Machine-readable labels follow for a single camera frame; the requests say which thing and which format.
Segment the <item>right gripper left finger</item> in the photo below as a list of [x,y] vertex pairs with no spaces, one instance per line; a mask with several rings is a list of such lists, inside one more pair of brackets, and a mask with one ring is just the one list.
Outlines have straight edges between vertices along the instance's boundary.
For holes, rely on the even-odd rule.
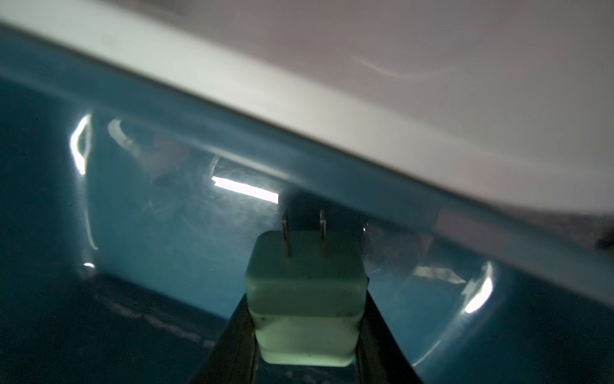
[[244,294],[207,360],[189,384],[255,383],[259,350]]

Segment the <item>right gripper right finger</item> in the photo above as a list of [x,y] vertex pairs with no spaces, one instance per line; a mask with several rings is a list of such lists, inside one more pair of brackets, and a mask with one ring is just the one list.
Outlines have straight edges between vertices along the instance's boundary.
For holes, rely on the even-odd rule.
[[359,324],[355,356],[357,383],[423,382],[403,355],[369,292],[366,293],[365,311]]

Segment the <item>green plug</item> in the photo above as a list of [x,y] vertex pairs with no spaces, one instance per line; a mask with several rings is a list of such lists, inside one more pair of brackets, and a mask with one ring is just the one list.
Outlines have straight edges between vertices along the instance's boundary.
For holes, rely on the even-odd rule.
[[262,359],[271,365],[347,367],[358,345],[368,277],[359,239],[318,227],[261,234],[245,274]]

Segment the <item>teal rectangular tray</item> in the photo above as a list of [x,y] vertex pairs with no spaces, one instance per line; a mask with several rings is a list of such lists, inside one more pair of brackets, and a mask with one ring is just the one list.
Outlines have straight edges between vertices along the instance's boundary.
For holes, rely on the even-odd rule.
[[257,237],[350,232],[425,383],[610,383],[613,240],[551,235],[1,29],[1,380],[187,383]]

